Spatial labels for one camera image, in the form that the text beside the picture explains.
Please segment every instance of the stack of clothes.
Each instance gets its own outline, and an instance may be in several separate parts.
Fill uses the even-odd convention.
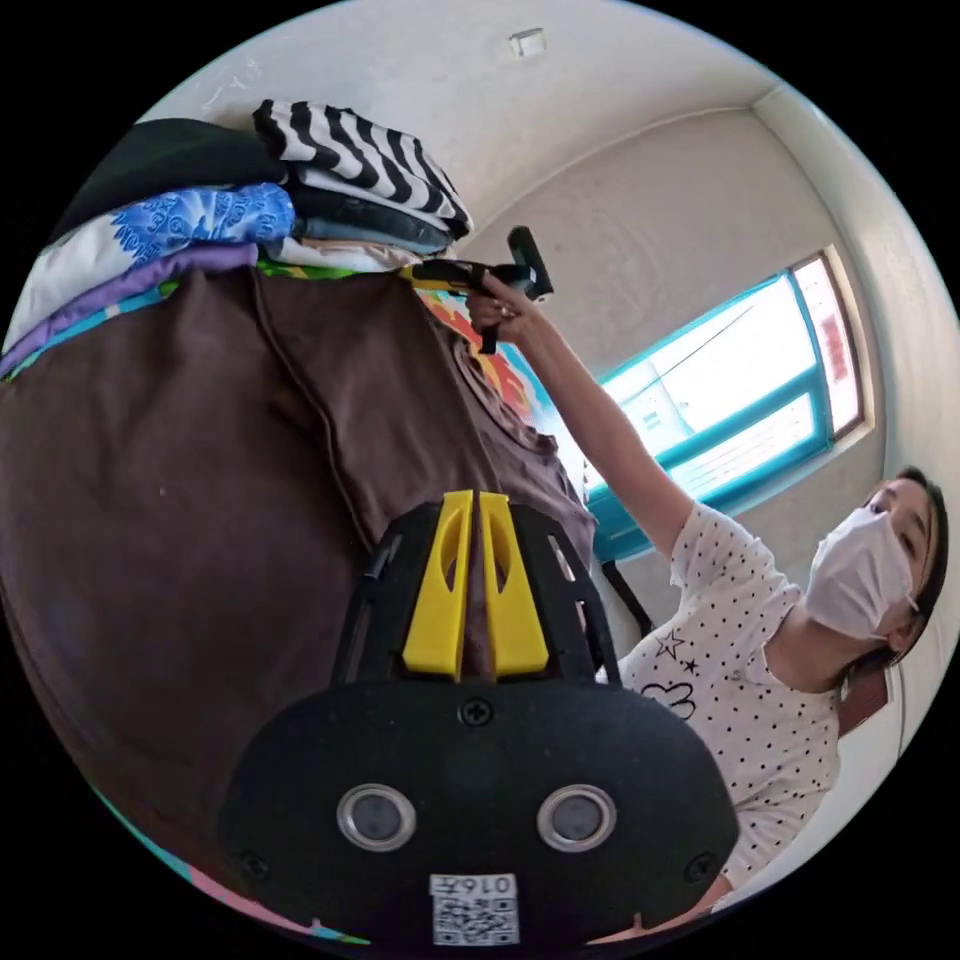
[[[263,918],[216,841],[226,785],[328,685],[389,523],[492,490],[588,564],[595,521],[523,374],[396,272],[473,226],[422,144],[306,103],[254,119],[134,127],[37,258],[0,358],[0,600],[89,783]],[[464,673],[487,676],[470,563]]]

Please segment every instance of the face mask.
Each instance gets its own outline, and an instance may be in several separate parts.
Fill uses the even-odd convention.
[[[886,613],[910,599],[910,562],[888,513],[853,511],[820,543],[804,606],[818,623],[858,640],[882,640]]]

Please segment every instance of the screw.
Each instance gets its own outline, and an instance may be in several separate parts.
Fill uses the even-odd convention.
[[[687,864],[687,869],[683,871],[687,883],[701,883],[706,879],[715,863],[716,858],[712,853],[701,853],[700,856],[694,857]]]
[[[241,863],[241,869],[248,879],[254,883],[263,883],[270,876],[270,868],[262,857],[255,853],[245,854]]]
[[[460,708],[460,719],[468,727],[484,727],[493,719],[493,707],[474,697]]]

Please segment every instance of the woman's hair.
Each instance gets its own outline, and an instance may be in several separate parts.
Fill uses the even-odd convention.
[[[940,594],[943,592],[943,585],[947,579],[947,555],[950,550],[950,524],[947,519],[947,507],[943,500],[943,491],[929,480],[927,475],[919,467],[904,467],[904,469],[897,474],[897,479],[912,480],[914,483],[920,484],[927,492],[931,512],[936,517],[934,526],[937,531],[937,542],[936,550],[933,554],[933,562],[930,565],[930,573],[927,575],[926,583],[923,584],[920,592],[914,597],[914,601],[917,604],[916,616],[921,619],[923,627],[926,627],[933,614],[933,608],[940,599]],[[903,653],[899,654],[889,649],[889,647],[871,650],[851,664],[846,671],[844,679],[850,681],[855,676],[893,666],[893,664],[899,663],[915,645],[915,643],[911,644]]]

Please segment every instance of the window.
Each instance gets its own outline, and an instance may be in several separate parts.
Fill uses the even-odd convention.
[[[853,340],[822,256],[695,320],[603,386],[673,479],[725,511],[863,420]],[[586,493],[601,561],[649,546],[590,464]]]

